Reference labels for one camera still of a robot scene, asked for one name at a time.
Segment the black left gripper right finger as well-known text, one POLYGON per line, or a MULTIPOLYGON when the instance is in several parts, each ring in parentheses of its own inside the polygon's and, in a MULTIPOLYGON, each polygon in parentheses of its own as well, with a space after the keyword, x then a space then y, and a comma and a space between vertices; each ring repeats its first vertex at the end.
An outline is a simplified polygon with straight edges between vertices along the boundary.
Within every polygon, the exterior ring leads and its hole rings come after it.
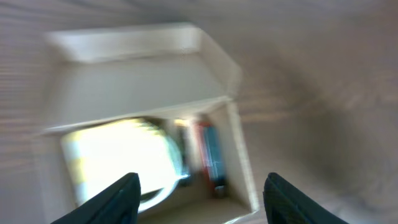
POLYGON ((275 172, 264 183, 263 201, 268 224, 348 224, 275 172))

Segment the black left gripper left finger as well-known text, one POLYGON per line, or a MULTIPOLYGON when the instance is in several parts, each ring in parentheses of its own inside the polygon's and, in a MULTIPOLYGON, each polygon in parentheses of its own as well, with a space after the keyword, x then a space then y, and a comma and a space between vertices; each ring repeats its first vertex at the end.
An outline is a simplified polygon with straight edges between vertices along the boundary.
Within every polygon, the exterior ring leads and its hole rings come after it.
POLYGON ((139 176, 130 172, 52 224, 136 224, 140 197, 139 176))

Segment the yellow sticky note pad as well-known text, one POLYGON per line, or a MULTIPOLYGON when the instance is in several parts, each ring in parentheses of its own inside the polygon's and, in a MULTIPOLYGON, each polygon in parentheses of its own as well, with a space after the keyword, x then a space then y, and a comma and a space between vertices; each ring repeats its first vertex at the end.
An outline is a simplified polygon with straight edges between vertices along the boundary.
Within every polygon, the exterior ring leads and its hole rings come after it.
POLYGON ((162 147, 148 120, 124 119, 64 135, 60 142, 74 186, 83 205, 122 176, 147 169, 150 155, 162 147))

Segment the brown cardboard box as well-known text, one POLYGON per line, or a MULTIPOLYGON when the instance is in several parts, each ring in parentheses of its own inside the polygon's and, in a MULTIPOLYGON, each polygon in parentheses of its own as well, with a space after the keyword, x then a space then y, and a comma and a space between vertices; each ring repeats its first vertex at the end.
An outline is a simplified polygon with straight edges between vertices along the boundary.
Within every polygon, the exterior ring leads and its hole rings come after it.
POLYGON ((46 223, 117 195, 138 223, 236 223, 259 210, 236 95, 241 67, 190 23, 46 36, 35 139, 46 223))

